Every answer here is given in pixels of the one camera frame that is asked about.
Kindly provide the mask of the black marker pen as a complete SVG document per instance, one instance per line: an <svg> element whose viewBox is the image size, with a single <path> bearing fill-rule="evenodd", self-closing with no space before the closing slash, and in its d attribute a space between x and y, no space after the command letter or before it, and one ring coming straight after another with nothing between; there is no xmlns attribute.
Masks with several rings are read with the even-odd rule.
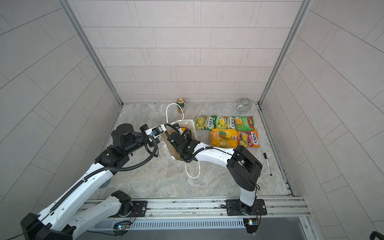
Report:
<svg viewBox="0 0 384 240"><path fill-rule="evenodd" d="M263 156L264 156L264 159L265 159L266 164L267 164L269 175L272 176L273 174L272 174L272 171L271 171L271 167L270 167L270 164L269 164L267 153L263 153Z"/></svg>

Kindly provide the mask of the right controller circuit board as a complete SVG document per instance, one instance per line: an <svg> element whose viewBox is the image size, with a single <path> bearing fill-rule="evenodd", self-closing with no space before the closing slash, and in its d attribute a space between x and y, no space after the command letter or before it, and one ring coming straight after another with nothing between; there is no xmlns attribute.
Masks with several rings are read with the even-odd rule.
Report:
<svg viewBox="0 0 384 240"><path fill-rule="evenodd" d="M243 219L243 223L248 234L255 234L260 226L259 219Z"/></svg>

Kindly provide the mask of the left controller circuit board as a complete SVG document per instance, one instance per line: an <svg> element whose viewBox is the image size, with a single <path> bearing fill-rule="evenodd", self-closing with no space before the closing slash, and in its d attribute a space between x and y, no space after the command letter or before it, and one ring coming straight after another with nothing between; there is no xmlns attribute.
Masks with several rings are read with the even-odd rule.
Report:
<svg viewBox="0 0 384 240"><path fill-rule="evenodd" d="M115 231L127 231L130 228L131 224L132 224L131 221L121 221L121 222L116 223L113 226L113 229Z"/></svg>

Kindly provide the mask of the green colourful snack bag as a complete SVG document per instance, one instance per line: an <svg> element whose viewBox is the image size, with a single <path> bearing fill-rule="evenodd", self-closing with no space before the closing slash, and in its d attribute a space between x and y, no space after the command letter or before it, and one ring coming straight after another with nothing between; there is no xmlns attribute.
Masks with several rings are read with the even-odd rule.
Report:
<svg viewBox="0 0 384 240"><path fill-rule="evenodd" d="M216 129L236 129L234 117L216 116L214 123Z"/></svg>

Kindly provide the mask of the white printed paper bag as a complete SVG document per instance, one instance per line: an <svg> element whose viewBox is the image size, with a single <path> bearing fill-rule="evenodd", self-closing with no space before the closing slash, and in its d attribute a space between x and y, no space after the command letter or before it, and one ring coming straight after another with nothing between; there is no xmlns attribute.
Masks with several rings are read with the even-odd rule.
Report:
<svg viewBox="0 0 384 240"><path fill-rule="evenodd" d="M170 123L168 110L166 110L166 123L159 126L163 132L158 135L161 157L189 164L197 160L195 148L200 144L200 141L196 140L195 122L185 119L184 105L179 103L174 103L174 105L182 114L182 119Z"/></svg>

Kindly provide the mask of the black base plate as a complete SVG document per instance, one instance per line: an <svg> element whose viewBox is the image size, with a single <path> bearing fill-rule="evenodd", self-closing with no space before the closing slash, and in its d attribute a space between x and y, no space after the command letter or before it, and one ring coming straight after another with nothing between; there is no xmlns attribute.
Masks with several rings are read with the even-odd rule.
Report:
<svg viewBox="0 0 384 240"><path fill-rule="evenodd" d="M126 201L122 203L117 214L113 218L134 218L144 217L146 214L148 202L147 201Z"/></svg>
<svg viewBox="0 0 384 240"><path fill-rule="evenodd" d="M228 216L266 216L268 214L263 199L256 199L252 206L248 206L240 200L226 200L221 208L227 210Z"/></svg>

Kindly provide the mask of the narrow green snack packet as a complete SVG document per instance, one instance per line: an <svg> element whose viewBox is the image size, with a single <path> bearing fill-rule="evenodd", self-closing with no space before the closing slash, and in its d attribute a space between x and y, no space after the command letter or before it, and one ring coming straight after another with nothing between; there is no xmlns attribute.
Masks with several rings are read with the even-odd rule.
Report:
<svg viewBox="0 0 384 240"><path fill-rule="evenodd" d="M218 116L202 116L198 115L195 117L195 128L197 130L208 130L212 131L216 128L216 120Z"/></svg>

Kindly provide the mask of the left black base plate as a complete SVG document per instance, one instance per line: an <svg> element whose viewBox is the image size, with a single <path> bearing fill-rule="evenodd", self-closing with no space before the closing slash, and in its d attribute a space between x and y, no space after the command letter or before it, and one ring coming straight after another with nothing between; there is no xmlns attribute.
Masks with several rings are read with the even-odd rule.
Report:
<svg viewBox="0 0 384 240"><path fill-rule="evenodd" d="M113 218L134 218L144 217L146 214L148 202L147 201L126 201L122 203L117 214Z"/></svg>

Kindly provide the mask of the aluminium mounting rail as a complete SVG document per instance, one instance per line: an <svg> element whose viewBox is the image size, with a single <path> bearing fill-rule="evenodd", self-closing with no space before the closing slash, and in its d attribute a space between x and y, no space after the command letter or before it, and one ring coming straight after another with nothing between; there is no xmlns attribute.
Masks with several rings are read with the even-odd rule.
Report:
<svg viewBox="0 0 384 240"><path fill-rule="evenodd" d="M242 211L238 197L132 199L139 220L309 217L302 197L258 196Z"/></svg>

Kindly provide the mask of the aluminium corner post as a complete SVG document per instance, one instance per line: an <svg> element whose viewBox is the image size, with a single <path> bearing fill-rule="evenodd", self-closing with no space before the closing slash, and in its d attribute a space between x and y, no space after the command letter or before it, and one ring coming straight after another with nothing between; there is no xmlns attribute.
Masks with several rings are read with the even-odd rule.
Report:
<svg viewBox="0 0 384 240"><path fill-rule="evenodd" d="M277 62L273 68L273 71L270 75L270 78L266 84L266 87L263 91L263 94L261 96L261 99L259 101L259 106L261 106L265 101L266 101L266 98L267 98L267 95L270 91L270 89L272 88L272 85L274 83L274 80L276 79L277 77L277 74L284 62L284 59L286 58L288 52L289 52L289 49L291 47L291 45L293 44L294 42L294 39L300 29L300 26L310 8L310 5L311 5L312 1L311 0L304 0L302 1L301 5L300 5L300 8L298 10L298 13L293 21L293 25L292 27L290 28L290 31L289 31L289 34L284 42L284 45L283 45L283 48L280 52L280 55L277 59Z"/></svg>
<svg viewBox="0 0 384 240"><path fill-rule="evenodd" d="M73 30L77 34L80 42L82 43L83 47L87 51L91 61L95 65L96 69L98 70L99 74L101 75L102 79L106 82L109 89L112 91L115 99L119 103L119 105L122 107L124 103L122 102L119 94L116 91L116 88L113 86L111 79L109 78L107 72L105 71L105 68L102 65L102 62L100 61L100 58L97 56L94 48L92 47L90 41L88 40L82 26L80 25L80 22L77 20L74 11L72 10L71 6L69 5L68 1L58 0L58 3L63 10L66 18L68 19L70 25L72 26Z"/></svg>

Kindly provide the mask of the right aluminium corner post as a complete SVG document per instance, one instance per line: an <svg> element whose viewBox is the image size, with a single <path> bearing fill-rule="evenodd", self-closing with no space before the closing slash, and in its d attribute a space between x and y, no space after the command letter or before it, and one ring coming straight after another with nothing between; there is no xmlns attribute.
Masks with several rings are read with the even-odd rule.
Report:
<svg viewBox="0 0 384 240"><path fill-rule="evenodd" d="M300 8L298 10L298 13L293 21L293 25L292 27L290 28L290 31L289 31L289 34L284 42L284 45L283 45L283 48L280 52L280 55L277 59L277 62L273 68L273 71L270 75L270 78L266 84L266 87L263 91L263 94L261 96L261 99L259 101L259 106L261 106L265 101L266 101L266 98L267 98L267 95L270 91L270 89L272 88L272 85L274 83L274 80L276 79L277 77L277 74L284 62L284 59L286 58L288 52L289 52L289 49L291 47L291 45L293 44L294 42L294 39L300 29L300 26L310 8L310 5L311 5L312 1L311 0L304 0L302 1L301 5L300 5Z"/></svg>

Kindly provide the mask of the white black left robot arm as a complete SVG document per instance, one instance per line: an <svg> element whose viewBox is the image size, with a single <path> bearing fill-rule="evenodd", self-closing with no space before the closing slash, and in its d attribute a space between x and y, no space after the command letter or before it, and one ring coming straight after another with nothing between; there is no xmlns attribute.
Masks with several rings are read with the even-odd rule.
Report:
<svg viewBox="0 0 384 240"><path fill-rule="evenodd" d="M29 213L21 220L22 236L27 240L74 240L92 226L110 216L133 217L132 198L116 191L106 200L84 211L76 212L84 202L118 172L135 170L158 153L158 137L163 125L139 132L131 124L121 124L112 133L112 145L95 160L86 173L60 198L39 214Z"/></svg>

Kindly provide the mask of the green gold drink can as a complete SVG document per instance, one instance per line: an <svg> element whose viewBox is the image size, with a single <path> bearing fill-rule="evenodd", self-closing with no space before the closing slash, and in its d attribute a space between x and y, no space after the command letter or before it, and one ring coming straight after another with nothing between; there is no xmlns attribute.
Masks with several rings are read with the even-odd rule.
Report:
<svg viewBox="0 0 384 240"><path fill-rule="evenodd" d="M182 114L184 112L184 108L185 108L185 100L184 99L178 99L177 100L177 105L179 106L178 107L178 112L180 114Z"/></svg>

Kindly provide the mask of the green chip snack bag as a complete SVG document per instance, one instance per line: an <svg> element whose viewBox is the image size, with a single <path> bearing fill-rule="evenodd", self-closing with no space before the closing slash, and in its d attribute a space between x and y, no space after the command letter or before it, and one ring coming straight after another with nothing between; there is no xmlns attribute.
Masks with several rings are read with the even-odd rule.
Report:
<svg viewBox="0 0 384 240"><path fill-rule="evenodd" d="M252 116L236 116L235 126L237 131L253 131L255 130Z"/></svg>

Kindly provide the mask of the left aluminium corner post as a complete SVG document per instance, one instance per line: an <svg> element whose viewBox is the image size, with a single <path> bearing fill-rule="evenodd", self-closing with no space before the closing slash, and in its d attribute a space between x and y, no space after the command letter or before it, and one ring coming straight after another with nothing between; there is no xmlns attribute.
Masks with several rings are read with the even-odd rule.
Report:
<svg viewBox="0 0 384 240"><path fill-rule="evenodd" d="M66 18L68 19L70 25L72 26L73 30L77 34L80 42L82 43L83 47L87 51L91 61L95 65L96 69L98 70L99 74L101 75L102 79L106 82L109 89L112 91L115 99L119 103L119 105L122 107L124 103L122 102L119 94L116 91L116 88L113 86L111 79L109 78L107 72L105 71L105 68L102 65L102 62L100 61L100 58L97 56L94 48L92 47L90 41L88 40L82 26L80 25L80 22L77 20L74 11L72 10L71 6L69 5L68 1L58 0L58 3L63 10Z"/></svg>

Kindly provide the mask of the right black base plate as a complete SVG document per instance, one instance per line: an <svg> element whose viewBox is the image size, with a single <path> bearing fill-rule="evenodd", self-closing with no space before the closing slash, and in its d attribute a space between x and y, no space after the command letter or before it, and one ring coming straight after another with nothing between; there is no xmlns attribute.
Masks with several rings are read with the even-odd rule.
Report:
<svg viewBox="0 0 384 240"><path fill-rule="evenodd" d="M240 200L226 200L221 208L227 210L228 216L266 216L268 214L263 199L256 199L252 206L248 206Z"/></svg>

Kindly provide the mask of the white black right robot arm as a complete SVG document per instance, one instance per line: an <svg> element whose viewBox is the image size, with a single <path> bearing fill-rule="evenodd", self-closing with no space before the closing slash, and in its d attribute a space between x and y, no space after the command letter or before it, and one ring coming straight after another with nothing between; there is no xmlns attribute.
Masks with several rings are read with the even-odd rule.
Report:
<svg viewBox="0 0 384 240"><path fill-rule="evenodd" d="M234 149L222 149L208 146L178 131L167 134L167 140L185 163L209 162L227 168L241 188L240 201L249 207L254 204L263 165L247 148L237 146Z"/></svg>

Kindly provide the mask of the controller circuit board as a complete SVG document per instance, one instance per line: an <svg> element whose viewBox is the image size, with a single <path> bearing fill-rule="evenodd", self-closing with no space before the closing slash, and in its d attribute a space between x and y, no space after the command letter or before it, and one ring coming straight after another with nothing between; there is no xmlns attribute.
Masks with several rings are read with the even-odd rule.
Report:
<svg viewBox="0 0 384 240"><path fill-rule="evenodd" d="M127 231L130 228L131 224L132 224L131 221L121 221L121 222L116 223L113 226L113 229L115 231Z"/></svg>
<svg viewBox="0 0 384 240"><path fill-rule="evenodd" d="M243 223L248 234L255 234L260 226L259 219L243 219Z"/></svg>

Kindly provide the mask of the pink red snack bag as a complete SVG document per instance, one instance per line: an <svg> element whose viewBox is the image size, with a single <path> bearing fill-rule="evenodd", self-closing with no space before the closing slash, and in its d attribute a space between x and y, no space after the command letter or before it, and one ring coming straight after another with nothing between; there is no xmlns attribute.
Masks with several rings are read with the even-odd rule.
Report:
<svg viewBox="0 0 384 240"><path fill-rule="evenodd" d="M239 131L238 145L243 146L245 148L259 148L260 144L257 130Z"/></svg>

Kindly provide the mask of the yellow corn snack bag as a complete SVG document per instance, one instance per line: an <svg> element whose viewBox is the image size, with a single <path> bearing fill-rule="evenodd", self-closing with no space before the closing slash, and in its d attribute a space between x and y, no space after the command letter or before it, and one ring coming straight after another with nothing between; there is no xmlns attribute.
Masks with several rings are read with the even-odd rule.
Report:
<svg viewBox="0 0 384 240"><path fill-rule="evenodd" d="M238 146L238 132L233 129L213 129L211 145L218 148L234 149Z"/></svg>

